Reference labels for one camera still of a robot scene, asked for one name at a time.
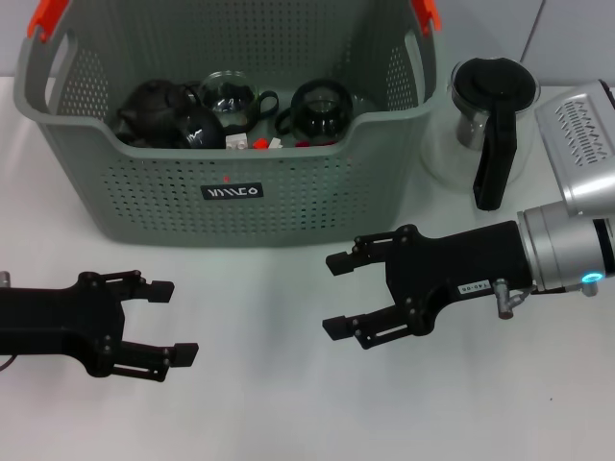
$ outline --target black lid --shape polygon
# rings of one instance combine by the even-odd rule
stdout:
[[[491,111],[494,101],[510,101],[515,112],[527,109],[536,96],[536,81],[518,62],[475,58],[455,73],[455,90],[468,104]]]

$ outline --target white table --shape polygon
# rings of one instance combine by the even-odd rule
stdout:
[[[543,100],[557,88],[547,88]],[[560,200],[541,142],[497,212],[419,166],[399,224],[442,236]],[[127,246],[95,227],[35,124],[0,79],[0,269],[13,286],[65,287],[82,271],[139,269],[176,284],[170,305],[125,303],[125,338],[195,341],[163,384],[95,379],[63,356],[0,374],[0,458],[122,460],[604,460],[615,433],[615,283],[598,298],[446,308],[435,332],[363,351],[321,321],[391,305],[382,266],[334,278],[348,242],[284,250]]]

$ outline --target glass coffee pot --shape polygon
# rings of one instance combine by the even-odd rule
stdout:
[[[475,58],[455,67],[449,96],[428,125],[423,160],[443,183],[472,191],[478,209],[498,209],[528,160],[540,84],[518,62]]]

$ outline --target vent grille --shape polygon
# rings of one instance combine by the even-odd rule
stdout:
[[[603,135],[586,101],[568,101],[555,113],[576,166],[590,165],[612,157],[613,154],[604,148]]]

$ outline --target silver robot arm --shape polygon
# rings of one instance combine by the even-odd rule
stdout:
[[[562,202],[519,213],[539,292],[598,292],[615,275],[615,100],[604,82],[572,89],[536,110]]]

